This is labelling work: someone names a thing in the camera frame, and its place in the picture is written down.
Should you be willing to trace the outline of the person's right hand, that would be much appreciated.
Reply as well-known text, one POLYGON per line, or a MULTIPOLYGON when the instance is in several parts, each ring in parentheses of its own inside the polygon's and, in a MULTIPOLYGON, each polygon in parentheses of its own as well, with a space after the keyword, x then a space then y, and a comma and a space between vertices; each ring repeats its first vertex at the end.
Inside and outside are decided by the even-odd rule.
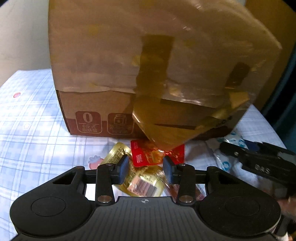
POLYGON ((277 201, 284 216, 296 220, 296 198, 280 199, 277 201))

